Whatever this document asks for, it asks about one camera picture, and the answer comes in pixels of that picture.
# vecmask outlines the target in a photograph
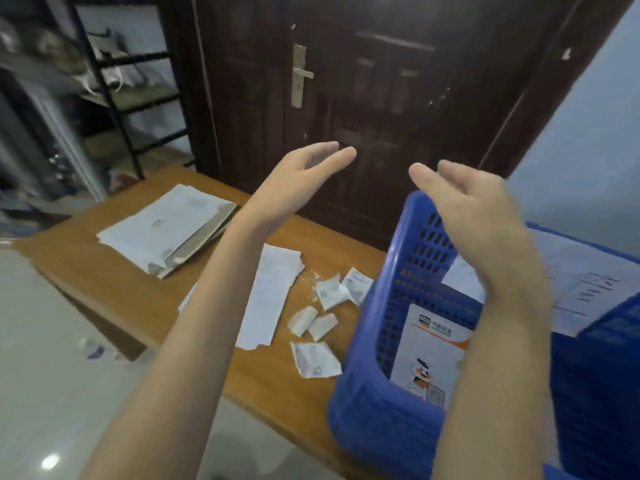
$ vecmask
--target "blue plastic basket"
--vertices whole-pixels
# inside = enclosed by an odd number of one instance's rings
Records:
[[[457,254],[430,199],[409,195],[329,405],[338,443],[398,478],[429,478],[444,421],[441,409],[388,380],[409,305],[471,329],[482,311],[478,301],[441,284]],[[575,339],[553,333],[550,385],[564,469],[583,480],[640,478],[640,295]],[[548,465],[545,473],[570,478]]]

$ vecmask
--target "wall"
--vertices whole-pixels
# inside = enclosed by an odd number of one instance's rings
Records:
[[[509,179],[524,217],[640,255],[640,0]]]
[[[47,1],[62,30],[68,32],[70,29],[68,20],[65,20],[67,14],[62,2]],[[78,12],[85,30],[103,33],[110,28],[114,34],[122,37],[130,54],[166,50],[159,14],[154,6],[79,6]],[[136,67],[149,80],[175,87],[168,59],[136,64]],[[127,120],[134,129],[155,137],[163,137],[185,127],[182,108],[177,100],[132,114]],[[172,141],[167,146],[191,153],[187,136]]]

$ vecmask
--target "finger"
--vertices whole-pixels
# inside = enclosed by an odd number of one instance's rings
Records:
[[[438,163],[438,173],[448,182],[462,190],[462,192],[468,193],[480,170],[462,165],[462,163],[440,160]]]
[[[331,177],[337,171],[340,171],[351,163],[356,158],[357,151],[354,147],[349,146],[343,148],[339,152],[328,156],[324,161],[318,163],[313,168],[307,170],[314,178],[320,182],[324,182],[327,178]]]
[[[441,207],[447,202],[460,198],[459,191],[451,186],[441,175],[422,163],[414,163],[409,167],[409,176],[413,183],[428,197]]]
[[[300,153],[300,163],[303,164],[303,168],[311,168],[337,152],[338,149],[340,149],[340,144],[337,141],[325,141],[300,148],[296,153]]]

